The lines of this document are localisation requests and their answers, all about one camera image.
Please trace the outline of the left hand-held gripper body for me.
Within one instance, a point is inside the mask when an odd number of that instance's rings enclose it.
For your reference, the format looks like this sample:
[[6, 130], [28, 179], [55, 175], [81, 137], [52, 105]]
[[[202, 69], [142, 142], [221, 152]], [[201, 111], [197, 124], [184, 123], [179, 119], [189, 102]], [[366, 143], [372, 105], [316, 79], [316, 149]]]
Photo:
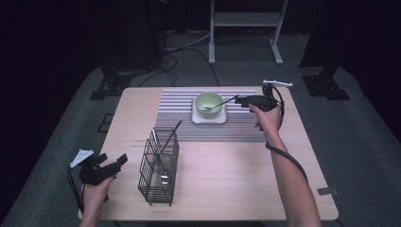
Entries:
[[111, 164], [101, 166], [95, 164], [95, 153], [92, 150], [80, 149], [74, 160], [70, 163], [70, 167], [81, 166], [79, 178], [82, 183], [99, 185], [109, 177], [116, 175], [118, 172], [112, 172]]

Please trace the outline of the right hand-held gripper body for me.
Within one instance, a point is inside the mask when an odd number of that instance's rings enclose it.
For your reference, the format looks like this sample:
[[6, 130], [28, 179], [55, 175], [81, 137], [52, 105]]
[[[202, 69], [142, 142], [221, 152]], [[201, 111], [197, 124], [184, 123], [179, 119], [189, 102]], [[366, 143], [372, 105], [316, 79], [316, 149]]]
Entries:
[[249, 96], [248, 102], [259, 108], [263, 112], [269, 112], [280, 105], [284, 110], [285, 102], [279, 87], [291, 87], [292, 83], [286, 83], [277, 80], [264, 80], [262, 85], [262, 96]]

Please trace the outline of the black-handled metal spoon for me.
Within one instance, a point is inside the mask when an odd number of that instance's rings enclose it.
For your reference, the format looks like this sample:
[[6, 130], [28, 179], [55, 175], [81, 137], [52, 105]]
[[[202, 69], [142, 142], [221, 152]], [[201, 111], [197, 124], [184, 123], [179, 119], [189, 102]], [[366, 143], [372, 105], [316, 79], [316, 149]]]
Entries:
[[223, 102], [221, 102], [218, 105], [215, 105], [213, 107], [202, 107], [202, 108], [200, 108], [200, 110], [203, 111], [203, 112], [210, 112], [211, 110], [213, 110], [213, 109], [215, 109], [215, 108], [217, 108], [219, 106], [222, 106], [223, 104], [226, 104], [226, 103], [236, 99], [238, 96], [239, 95], [233, 96], [233, 97], [231, 97], [231, 98], [229, 98], [229, 99], [227, 99], [227, 100], [225, 100], [225, 101], [223, 101]]

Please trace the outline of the light green bowl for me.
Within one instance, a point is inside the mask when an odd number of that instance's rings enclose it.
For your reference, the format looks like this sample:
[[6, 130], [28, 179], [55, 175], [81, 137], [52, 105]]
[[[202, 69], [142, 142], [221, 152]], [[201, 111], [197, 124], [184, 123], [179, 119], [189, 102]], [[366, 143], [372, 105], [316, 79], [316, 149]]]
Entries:
[[213, 107], [218, 105], [219, 103], [223, 102], [224, 99], [221, 95], [215, 92], [203, 92], [197, 95], [194, 99], [195, 111], [201, 117], [206, 119], [212, 119], [218, 116], [221, 112], [223, 106], [219, 106], [210, 112], [203, 112], [201, 111], [202, 107]]

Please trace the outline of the black wire basket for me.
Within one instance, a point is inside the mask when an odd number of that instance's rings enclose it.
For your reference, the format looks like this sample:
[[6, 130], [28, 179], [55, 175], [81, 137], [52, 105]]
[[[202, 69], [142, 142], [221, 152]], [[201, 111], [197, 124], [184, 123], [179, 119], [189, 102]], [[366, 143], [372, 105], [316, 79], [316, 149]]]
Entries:
[[151, 132], [146, 141], [139, 168], [138, 190], [149, 205], [164, 203], [171, 205], [174, 198], [180, 145], [176, 135], [170, 140], [162, 154], [163, 162], [158, 164], [154, 154]]

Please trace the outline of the person's left hand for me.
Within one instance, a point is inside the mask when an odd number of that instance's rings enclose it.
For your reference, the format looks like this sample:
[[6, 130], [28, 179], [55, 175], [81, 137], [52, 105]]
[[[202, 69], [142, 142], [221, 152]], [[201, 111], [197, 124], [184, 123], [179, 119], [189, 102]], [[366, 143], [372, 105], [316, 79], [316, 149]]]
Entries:
[[112, 176], [99, 185], [84, 184], [81, 187], [84, 208], [81, 221], [100, 220], [103, 213], [103, 204], [106, 199], [106, 194], [114, 179], [115, 176]]

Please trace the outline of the person's right hand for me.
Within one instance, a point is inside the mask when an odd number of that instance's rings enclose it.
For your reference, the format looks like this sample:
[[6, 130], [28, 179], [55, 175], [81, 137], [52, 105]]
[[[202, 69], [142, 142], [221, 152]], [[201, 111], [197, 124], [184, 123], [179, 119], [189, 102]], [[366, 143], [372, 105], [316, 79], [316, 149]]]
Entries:
[[280, 105], [268, 112], [263, 112], [253, 104], [250, 104], [249, 107], [257, 117], [254, 125], [256, 128], [261, 128], [267, 136], [272, 136], [279, 133], [281, 127]]

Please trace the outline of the white square plate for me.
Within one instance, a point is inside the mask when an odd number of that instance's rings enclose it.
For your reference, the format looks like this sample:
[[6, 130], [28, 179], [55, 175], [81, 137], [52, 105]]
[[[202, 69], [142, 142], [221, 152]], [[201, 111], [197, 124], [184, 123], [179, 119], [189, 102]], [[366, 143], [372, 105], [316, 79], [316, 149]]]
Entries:
[[191, 110], [191, 120], [194, 123], [196, 123], [196, 124], [221, 124], [227, 120], [227, 111], [226, 111], [225, 105], [222, 105], [223, 108], [217, 117], [212, 118], [212, 119], [206, 119], [206, 118], [201, 117], [198, 113], [196, 113], [194, 99], [192, 100], [192, 110]]

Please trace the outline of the silver metal utensil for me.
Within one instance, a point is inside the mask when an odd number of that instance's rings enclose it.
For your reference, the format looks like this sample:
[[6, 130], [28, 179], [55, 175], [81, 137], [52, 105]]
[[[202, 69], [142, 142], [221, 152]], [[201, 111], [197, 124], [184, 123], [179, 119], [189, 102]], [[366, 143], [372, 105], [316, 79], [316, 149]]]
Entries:
[[162, 150], [161, 150], [161, 144], [157, 135], [157, 131], [153, 129], [151, 131], [151, 138], [153, 139], [153, 144], [154, 144], [154, 154], [155, 154], [155, 159], [158, 164], [161, 164], [163, 162], [162, 159]]

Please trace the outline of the black stand base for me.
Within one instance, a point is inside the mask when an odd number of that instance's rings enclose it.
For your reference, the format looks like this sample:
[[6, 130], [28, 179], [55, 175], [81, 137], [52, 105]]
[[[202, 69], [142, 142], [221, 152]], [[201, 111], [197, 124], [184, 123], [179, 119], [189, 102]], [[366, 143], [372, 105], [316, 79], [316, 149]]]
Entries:
[[132, 76], [129, 72], [114, 66], [101, 66], [103, 79], [89, 99], [103, 100], [107, 96], [121, 96], [123, 91], [131, 85]]
[[337, 64], [326, 65], [318, 75], [303, 75], [302, 80], [311, 96], [324, 96], [327, 100], [349, 100], [347, 93], [339, 87], [334, 76]]

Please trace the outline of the grey striped placemat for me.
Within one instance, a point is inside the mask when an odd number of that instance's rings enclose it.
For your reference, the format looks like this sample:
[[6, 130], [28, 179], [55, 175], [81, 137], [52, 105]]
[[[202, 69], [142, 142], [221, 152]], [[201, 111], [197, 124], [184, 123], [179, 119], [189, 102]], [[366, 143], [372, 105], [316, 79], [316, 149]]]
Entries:
[[191, 120], [192, 100], [203, 89], [164, 89], [156, 118], [157, 128], [173, 128], [181, 119], [178, 138], [181, 142], [245, 142], [265, 141], [263, 132], [253, 124], [256, 116], [232, 100], [225, 104], [227, 120], [221, 124], [196, 124]]

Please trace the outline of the grey tape piece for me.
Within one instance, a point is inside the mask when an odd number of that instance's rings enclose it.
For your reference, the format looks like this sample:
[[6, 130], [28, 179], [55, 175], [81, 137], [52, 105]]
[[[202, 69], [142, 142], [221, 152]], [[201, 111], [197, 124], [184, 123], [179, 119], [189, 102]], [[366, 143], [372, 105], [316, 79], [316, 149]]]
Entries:
[[323, 195], [337, 196], [339, 194], [339, 191], [336, 188], [330, 188], [330, 187], [318, 188], [317, 191], [320, 196]]

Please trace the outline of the black-handled metal utensil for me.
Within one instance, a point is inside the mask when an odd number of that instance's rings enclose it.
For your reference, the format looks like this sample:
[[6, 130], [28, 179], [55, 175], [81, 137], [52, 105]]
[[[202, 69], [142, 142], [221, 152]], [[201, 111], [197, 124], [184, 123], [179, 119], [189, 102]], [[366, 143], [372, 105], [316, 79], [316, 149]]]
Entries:
[[180, 119], [174, 128], [158, 128], [156, 130], [159, 136], [159, 144], [160, 144], [157, 152], [157, 160], [159, 163], [163, 161], [162, 154], [167, 148], [170, 140], [176, 135], [176, 131], [181, 126], [182, 122], [183, 121]]

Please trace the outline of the white metal frame stand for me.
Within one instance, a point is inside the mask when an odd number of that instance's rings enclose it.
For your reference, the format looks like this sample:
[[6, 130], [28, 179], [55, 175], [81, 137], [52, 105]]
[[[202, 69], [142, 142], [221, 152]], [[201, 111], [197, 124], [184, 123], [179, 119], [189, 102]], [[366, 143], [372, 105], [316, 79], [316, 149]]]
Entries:
[[216, 62], [215, 31], [218, 27], [274, 27], [274, 36], [269, 39], [270, 50], [277, 65], [284, 61], [278, 48], [278, 39], [284, 23], [289, 0], [283, 0], [277, 12], [215, 12], [215, 0], [211, 0], [208, 61]]

